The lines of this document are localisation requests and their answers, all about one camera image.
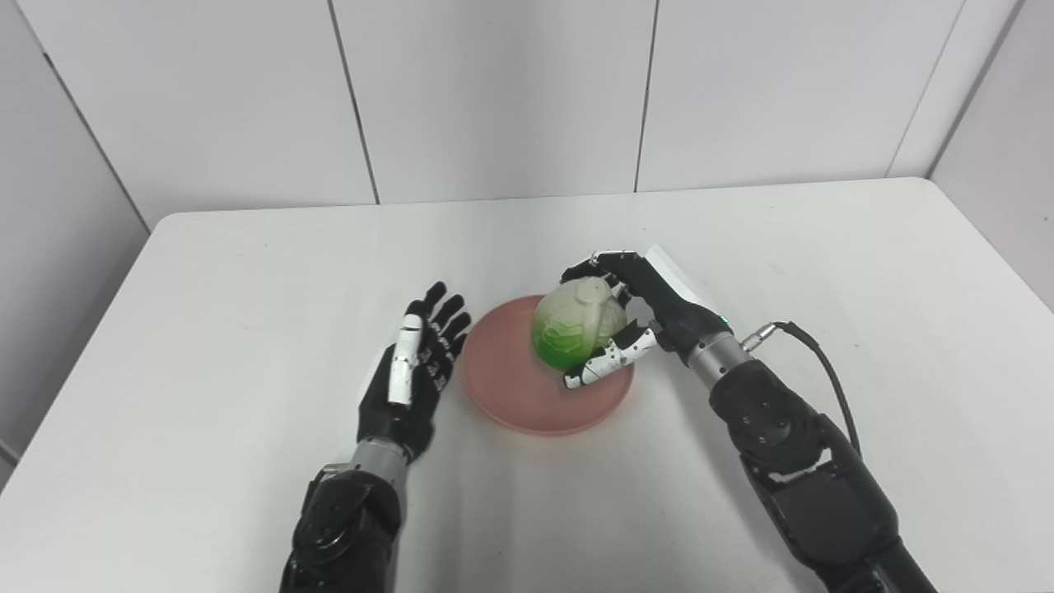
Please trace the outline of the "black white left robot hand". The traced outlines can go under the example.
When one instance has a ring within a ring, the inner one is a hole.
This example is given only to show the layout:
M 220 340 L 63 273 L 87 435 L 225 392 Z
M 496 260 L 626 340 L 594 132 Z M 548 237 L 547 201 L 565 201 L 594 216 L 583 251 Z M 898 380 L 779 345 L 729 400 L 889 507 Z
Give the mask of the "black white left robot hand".
M 359 402 L 358 442 L 394 443 L 410 462 L 428 450 L 441 394 L 471 323 L 462 294 L 449 292 L 442 281 L 410 301 L 395 341 L 380 353 Z

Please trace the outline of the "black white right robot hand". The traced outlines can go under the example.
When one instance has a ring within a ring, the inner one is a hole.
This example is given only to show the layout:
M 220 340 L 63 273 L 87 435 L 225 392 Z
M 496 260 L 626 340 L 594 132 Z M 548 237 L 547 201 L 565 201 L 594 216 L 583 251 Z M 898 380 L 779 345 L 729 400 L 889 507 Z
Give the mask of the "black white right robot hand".
M 613 290 L 618 307 L 640 299 L 651 309 L 652 319 L 629 320 L 603 345 L 596 347 L 583 363 L 563 375 L 569 390 L 590 386 L 629 367 L 659 348 L 677 353 L 688 365 L 695 352 L 711 345 L 716 338 L 731 334 L 722 315 L 702 304 L 696 290 L 685 281 L 666 251 L 653 245 L 644 254 L 635 251 L 599 251 L 561 276 L 562 282 L 601 278 Z

